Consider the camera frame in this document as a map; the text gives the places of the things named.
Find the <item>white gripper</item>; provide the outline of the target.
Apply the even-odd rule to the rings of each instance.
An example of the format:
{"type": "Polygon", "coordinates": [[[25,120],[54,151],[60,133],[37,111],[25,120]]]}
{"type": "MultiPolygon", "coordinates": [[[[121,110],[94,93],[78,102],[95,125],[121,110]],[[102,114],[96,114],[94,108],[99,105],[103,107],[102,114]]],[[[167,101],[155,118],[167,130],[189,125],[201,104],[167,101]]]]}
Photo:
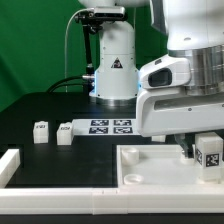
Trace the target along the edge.
{"type": "Polygon", "coordinates": [[[224,129],[224,94],[189,96],[190,80],[188,60],[165,55],[140,69],[136,103],[137,131],[144,137],[175,134],[186,158],[194,153],[182,133],[224,129]]]}

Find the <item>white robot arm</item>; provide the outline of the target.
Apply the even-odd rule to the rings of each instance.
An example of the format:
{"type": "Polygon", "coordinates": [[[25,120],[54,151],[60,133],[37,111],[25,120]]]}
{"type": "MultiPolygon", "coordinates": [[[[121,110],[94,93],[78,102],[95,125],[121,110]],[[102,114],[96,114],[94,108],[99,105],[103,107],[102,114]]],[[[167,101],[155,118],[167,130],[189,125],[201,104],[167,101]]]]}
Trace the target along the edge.
{"type": "Polygon", "coordinates": [[[94,100],[136,100],[144,137],[224,129],[224,0],[79,0],[90,27],[100,27],[94,100]],[[168,36],[167,54],[135,65],[134,29],[127,7],[148,5],[152,26],[168,36]]]}

